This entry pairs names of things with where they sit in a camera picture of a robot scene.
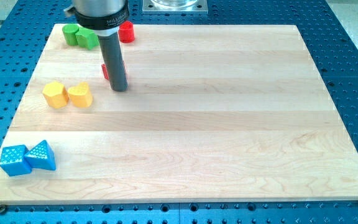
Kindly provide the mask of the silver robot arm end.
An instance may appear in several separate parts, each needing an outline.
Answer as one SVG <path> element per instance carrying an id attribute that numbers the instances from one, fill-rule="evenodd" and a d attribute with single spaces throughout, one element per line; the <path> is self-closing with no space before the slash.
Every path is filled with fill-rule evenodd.
<path id="1" fill-rule="evenodd" d="M 75 16 L 82 27 L 108 30 L 119 27 L 129 18 L 129 1 L 72 0 L 63 12 L 67 17 Z"/>

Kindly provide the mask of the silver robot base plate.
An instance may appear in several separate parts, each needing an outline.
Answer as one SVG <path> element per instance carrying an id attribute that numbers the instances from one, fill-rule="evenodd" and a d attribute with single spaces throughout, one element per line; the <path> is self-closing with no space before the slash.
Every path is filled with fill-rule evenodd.
<path id="1" fill-rule="evenodd" d="M 143 0 L 142 12 L 145 14 L 208 12 L 207 0 Z"/>

